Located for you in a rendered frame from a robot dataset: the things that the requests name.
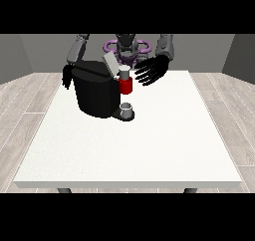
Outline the pale grey machine lid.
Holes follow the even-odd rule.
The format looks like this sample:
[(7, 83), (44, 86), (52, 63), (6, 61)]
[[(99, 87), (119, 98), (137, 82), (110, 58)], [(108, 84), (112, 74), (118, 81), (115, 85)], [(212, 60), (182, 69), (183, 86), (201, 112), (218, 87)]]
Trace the pale grey machine lid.
[(115, 77), (119, 72), (119, 63), (113, 52), (108, 52), (103, 55), (103, 61), (106, 64), (112, 77)]

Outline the small grey cup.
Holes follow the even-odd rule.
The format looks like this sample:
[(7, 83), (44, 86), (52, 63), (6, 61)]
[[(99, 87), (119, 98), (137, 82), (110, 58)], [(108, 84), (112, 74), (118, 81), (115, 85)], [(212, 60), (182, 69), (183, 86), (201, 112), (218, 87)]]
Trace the small grey cup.
[(132, 106), (130, 103), (122, 103), (120, 104), (121, 117), (124, 119), (128, 119), (132, 115)]

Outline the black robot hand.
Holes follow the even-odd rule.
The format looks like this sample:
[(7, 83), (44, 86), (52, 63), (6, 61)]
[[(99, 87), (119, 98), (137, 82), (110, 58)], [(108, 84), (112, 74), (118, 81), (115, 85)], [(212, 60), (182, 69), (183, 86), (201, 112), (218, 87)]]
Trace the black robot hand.
[(162, 78), (168, 70), (170, 59), (166, 55), (158, 55), (137, 63), (136, 79), (144, 86), (149, 86)]
[(73, 70), (73, 66), (72, 65), (66, 65), (63, 68), (63, 78), (62, 78), (62, 85), (68, 89), (70, 87), (71, 84), (71, 80), (73, 78), (72, 75), (72, 70)]

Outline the black coffee machine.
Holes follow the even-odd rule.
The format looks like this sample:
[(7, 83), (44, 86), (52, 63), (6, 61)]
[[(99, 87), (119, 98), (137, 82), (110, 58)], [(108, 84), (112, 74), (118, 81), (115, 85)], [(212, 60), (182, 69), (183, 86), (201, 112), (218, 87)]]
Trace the black coffee machine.
[(106, 64), (98, 61), (80, 61), (72, 70), (79, 108), (94, 118), (110, 117), (121, 121), (132, 121), (134, 111), (128, 119), (121, 117), (121, 93), (119, 80), (111, 76)]

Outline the small grey coffee pod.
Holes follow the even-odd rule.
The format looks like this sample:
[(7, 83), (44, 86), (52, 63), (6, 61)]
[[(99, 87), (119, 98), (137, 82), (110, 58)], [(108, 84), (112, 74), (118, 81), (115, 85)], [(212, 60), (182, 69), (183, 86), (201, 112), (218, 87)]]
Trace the small grey coffee pod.
[(127, 65), (119, 66), (119, 72), (120, 72), (120, 79), (121, 80), (128, 80), (129, 79), (129, 70), (130, 70), (130, 66), (127, 66)]

